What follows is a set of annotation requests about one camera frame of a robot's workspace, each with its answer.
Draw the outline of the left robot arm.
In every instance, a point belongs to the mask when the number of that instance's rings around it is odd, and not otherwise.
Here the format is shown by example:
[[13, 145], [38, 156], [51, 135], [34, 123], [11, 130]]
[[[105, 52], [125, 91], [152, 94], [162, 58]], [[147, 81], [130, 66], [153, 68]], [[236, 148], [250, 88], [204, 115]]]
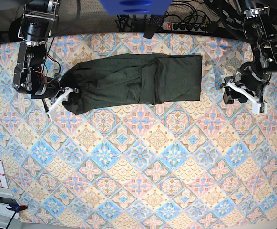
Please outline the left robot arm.
[[251, 45], [253, 60], [242, 64], [232, 76], [225, 77], [220, 88], [224, 89], [226, 105], [233, 104], [234, 100], [251, 101], [252, 113], [259, 115], [267, 112], [264, 96], [272, 74], [277, 73], [277, 39], [263, 3], [244, 1], [243, 14], [243, 42]]

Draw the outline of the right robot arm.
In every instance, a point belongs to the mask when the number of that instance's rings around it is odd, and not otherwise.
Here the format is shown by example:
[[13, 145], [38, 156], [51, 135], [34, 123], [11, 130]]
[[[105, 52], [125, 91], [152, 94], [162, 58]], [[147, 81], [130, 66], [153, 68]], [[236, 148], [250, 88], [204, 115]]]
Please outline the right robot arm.
[[30, 94], [32, 99], [43, 102], [50, 120], [57, 118], [57, 106], [68, 100], [70, 93], [79, 89], [62, 87], [60, 73], [52, 78], [44, 74], [49, 55], [47, 40], [53, 38], [53, 26], [58, 22], [59, 0], [33, 0], [24, 5], [18, 38], [20, 43], [17, 64], [14, 69], [13, 88], [22, 94]]

